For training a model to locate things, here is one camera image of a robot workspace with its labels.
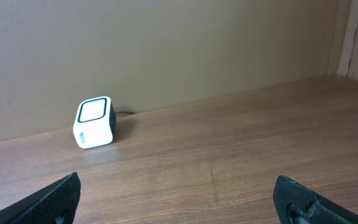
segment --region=wooden table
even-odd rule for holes
[[[75,223],[279,223],[287,175],[358,214],[358,82],[317,78],[119,118],[82,150],[71,128],[0,142],[0,209],[77,171]]]

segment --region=wooden floor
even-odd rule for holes
[[[358,83],[318,78],[119,118],[82,150],[71,128],[0,142],[0,209],[77,171],[75,223],[279,223],[287,175],[358,214]]]

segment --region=white vertical trim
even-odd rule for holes
[[[345,38],[343,41],[341,59],[339,61],[338,71],[339,75],[347,76],[349,73],[349,64],[352,58],[354,38],[358,25],[358,0],[352,0],[349,17],[347,18],[347,26]]]

